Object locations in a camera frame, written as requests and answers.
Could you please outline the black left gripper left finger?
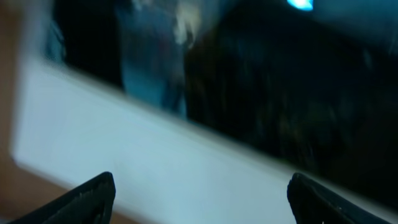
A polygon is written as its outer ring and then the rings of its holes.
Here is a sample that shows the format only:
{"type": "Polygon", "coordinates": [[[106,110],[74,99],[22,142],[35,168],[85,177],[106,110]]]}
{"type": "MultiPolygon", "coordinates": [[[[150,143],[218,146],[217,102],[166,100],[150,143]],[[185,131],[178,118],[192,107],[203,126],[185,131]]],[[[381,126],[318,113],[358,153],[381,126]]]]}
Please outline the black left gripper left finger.
{"type": "Polygon", "coordinates": [[[103,172],[9,224],[109,224],[115,195],[112,173],[103,172]]]}

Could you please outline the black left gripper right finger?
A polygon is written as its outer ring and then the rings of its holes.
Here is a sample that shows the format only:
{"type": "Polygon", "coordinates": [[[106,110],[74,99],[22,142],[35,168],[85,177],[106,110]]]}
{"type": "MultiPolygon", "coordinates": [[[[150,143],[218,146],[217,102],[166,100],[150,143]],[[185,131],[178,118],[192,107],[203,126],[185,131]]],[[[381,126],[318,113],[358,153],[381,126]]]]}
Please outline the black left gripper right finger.
{"type": "Polygon", "coordinates": [[[287,199],[297,224],[389,224],[297,172],[287,186],[287,199]]]}

